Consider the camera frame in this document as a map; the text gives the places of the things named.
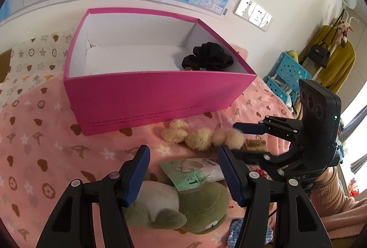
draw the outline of fluffy yellow plush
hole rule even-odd
[[[188,129],[189,128],[189,124],[186,123],[184,120],[180,120],[180,119],[175,119],[172,120],[172,122],[170,122],[170,129]]]
[[[206,151],[212,145],[214,131],[210,128],[193,129],[186,136],[186,145],[197,151]]]
[[[197,151],[208,150],[212,145],[227,145],[231,150],[241,149],[245,141],[244,135],[236,129],[189,129],[183,120],[173,120],[169,129],[163,130],[162,138],[170,143],[185,142],[189,148]]]
[[[214,131],[213,145],[216,147],[219,145],[227,145],[230,150],[233,150],[235,148],[242,148],[244,141],[244,135],[234,128],[217,129]]]
[[[233,150],[235,148],[242,148],[244,141],[245,136],[237,129],[232,128],[227,130],[227,138],[225,144],[229,147],[230,150]]]
[[[187,136],[187,131],[179,128],[164,129],[162,132],[162,138],[170,143],[184,142]]]

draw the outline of plaid fabric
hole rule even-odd
[[[233,220],[231,227],[229,230],[231,234],[228,237],[228,248],[234,248],[236,245],[237,238],[240,234],[241,226],[242,226],[243,218]],[[268,244],[273,238],[273,230],[270,227],[267,227],[267,236],[265,238],[265,244]]]

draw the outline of small cardboard box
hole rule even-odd
[[[226,72],[183,71],[195,46],[234,58]],[[67,54],[64,85],[85,135],[227,108],[255,79],[240,55],[200,19],[140,8],[89,9]]]

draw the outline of pink blanket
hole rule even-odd
[[[48,64],[43,65],[50,71]],[[11,71],[5,83],[11,84],[17,79],[15,75],[23,74]],[[0,216],[21,248],[36,246],[48,216],[71,180],[80,178],[88,182],[103,178],[131,159],[141,144],[150,147],[152,157],[149,172],[151,178],[158,181],[166,179],[158,165],[160,162],[207,156],[184,145],[170,145],[162,140],[160,132],[167,123],[100,135],[83,135],[60,76],[39,85],[35,80],[34,85],[27,90],[11,104],[6,104],[0,113]],[[291,117],[280,99],[260,78],[256,78],[228,109],[185,120],[191,127],[215,129],[220,126],[231,127],[237,121],[258,122],[265,115]],[[261,138],[267,142],[272,154],[280,154],[288,149],[289,144],[283,140],[269,135]],[[242,216],[243,210],[231,201],[229,219],[206,235],[136,227],[129,229],[136,248],[217,248],[226,246],[230,219]],[[103,247],[101,230],[97,224],[95,229],[97,245]]]

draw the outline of power outlet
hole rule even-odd
[[[263,18],[263,20],[260,23],[260,28],[266,32],[269,29],[270,23],[272,21],[272,16],[269,13],[265,14],[265,17]]]
[[[234,13],[248,20],[264,32],[269,29],[273,17],[253,0],[239,0]]]
[[[239,0],[234,13],[246,20],[249,20],[255,6],[256,3],[253,0]]]
[[[266,13],[267,12],[259,4],[257,4],[254,7],[254,11],[251,13],[248,21],[259,27]]]

